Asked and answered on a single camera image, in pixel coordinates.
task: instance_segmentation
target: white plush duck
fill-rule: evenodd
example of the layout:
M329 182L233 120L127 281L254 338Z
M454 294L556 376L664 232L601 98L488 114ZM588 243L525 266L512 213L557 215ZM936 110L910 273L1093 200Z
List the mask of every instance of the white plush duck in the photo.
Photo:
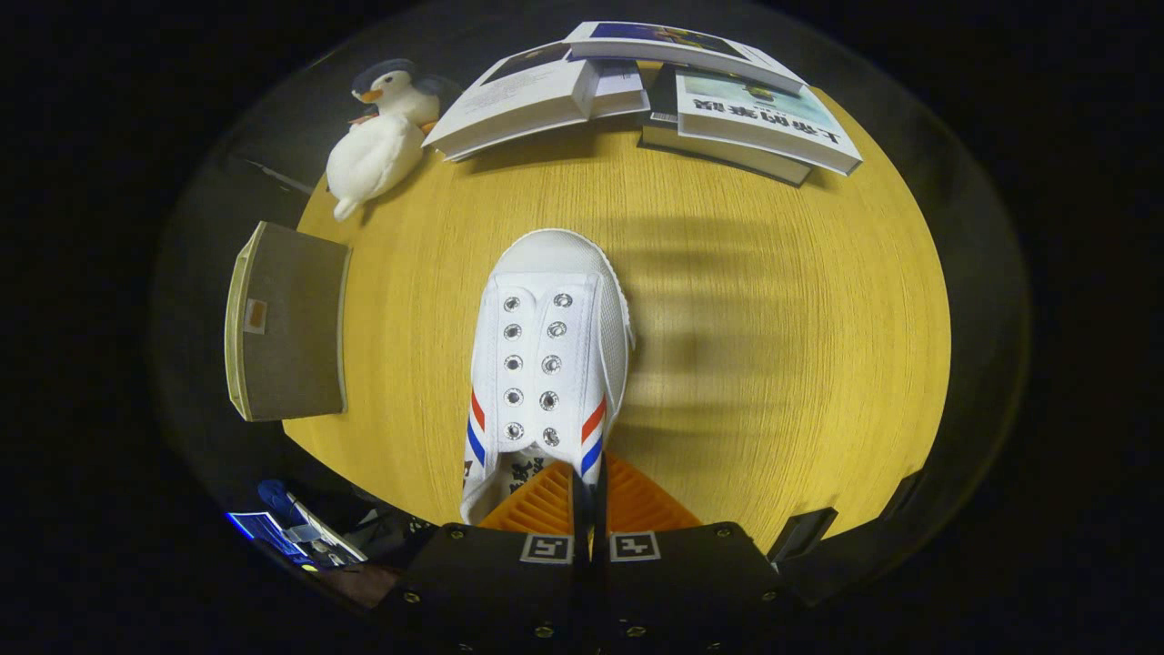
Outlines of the white plush duck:
M417 74L407 59L389 59L360 73L352 94L375 104L378 114L353 121L327 157L327 184L339 202L335 220L404 179L420 161L421 142L460 88L453 81Z

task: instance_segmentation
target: white sneaker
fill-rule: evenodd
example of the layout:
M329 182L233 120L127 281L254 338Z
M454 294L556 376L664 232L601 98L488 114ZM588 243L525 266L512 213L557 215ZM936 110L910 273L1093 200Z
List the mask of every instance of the white sneaker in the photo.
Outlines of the white sneaker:
M502 254L473 344L467 524L559 460L597 484L633 348L626 297L598 245L568 229L538 229Z

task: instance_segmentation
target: round wooden table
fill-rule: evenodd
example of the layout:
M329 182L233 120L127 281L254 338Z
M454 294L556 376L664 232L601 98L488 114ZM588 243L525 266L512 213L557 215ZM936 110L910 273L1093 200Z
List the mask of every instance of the round wooden table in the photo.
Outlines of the round wooden table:
M875 519L934 443L950 309L906 183L817 92L865 163L800 188L637 148L625 116L462 163L430 151L345 222L321 179L299 229L353 248L348 411L284 421L286 434L385 501L459 521L485 277L521 234L565 227L610 256L638 336L612 453L761 550L796 514L833 507L826 536Z

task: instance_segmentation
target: label sticker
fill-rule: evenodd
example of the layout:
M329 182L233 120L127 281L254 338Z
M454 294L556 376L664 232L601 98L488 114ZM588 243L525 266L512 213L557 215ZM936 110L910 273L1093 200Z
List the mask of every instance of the label sticker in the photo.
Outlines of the label sticker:
M643 562L661 560L659 542L654 532L648 533L613 533L610 535L611 562Z
M569 564L574 560L574 537L569 535L528 535L521 549L521 562L530 564Z

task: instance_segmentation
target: white book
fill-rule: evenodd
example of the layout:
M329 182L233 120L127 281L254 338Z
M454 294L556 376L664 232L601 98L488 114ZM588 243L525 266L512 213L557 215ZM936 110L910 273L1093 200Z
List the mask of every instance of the white book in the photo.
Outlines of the white book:
M799 93L804 80L762 50L719 36L661 24L585 21L565 43L572 57L653 59L738 74Z
M490 145L590 118L598 84L594 62L570 60L561 42L518 52L489 67L425 138L461 158Z
M861 155L840 123L807 86L786 93L703 71L675 74L679 134L760 148L842 175Z
M644 148L694 155L751 170L760 175L781 179L793 186L803 184L808 173L812 172L812 166L808 164L759 148L683 136L679 134L674 123L668 126L666 121L660 120L648 121L643 124L643 141L639 144Z
M637 63L609 60L602 62L601 66L590 118L629 114L651 108Z

